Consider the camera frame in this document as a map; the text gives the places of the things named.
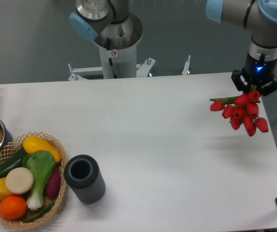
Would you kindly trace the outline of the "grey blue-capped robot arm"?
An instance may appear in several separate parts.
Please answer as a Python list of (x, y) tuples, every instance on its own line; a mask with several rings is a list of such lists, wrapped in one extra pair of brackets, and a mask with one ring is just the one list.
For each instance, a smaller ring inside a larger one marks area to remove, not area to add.
[[(231, 76), (237, 90), (248, 93), (256, 86), (263, 96), (276, 91), (277, 0), (209, 0), (206, 15), (252, 33), (245, 65)], [(148, 75), (149, 65), (137, 68), (137, 44), (143, 27), (139, 18), (130, 13), (128, 1), (79, 0), (69, 22), (99, 48), (104, 78)]]

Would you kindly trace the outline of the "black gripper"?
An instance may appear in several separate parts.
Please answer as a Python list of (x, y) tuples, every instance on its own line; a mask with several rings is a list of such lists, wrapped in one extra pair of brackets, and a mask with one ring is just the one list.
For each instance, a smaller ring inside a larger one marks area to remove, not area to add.
[(246, 62), (242, 70), (234, 70), (231, 79), (238, 91), (250, 92), (251, 84), (264, 84), (258, 88), (262, 96), (267, 96), (277, 90), (277, 77), (274, 70), (277, 58), (270, 61), (262, 61), (247, 54)]

